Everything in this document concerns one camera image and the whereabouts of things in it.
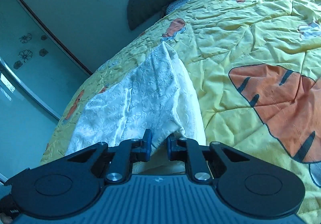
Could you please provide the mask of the person's left hand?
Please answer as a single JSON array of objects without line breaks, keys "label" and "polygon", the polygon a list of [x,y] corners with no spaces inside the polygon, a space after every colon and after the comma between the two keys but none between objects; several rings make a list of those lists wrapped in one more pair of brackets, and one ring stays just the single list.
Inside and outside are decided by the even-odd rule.
[{"label": "person's left hand", "polygon": [[20,211],[11,194],[1,199],[1,222],[4,224],[12,221],[20,215]]}]

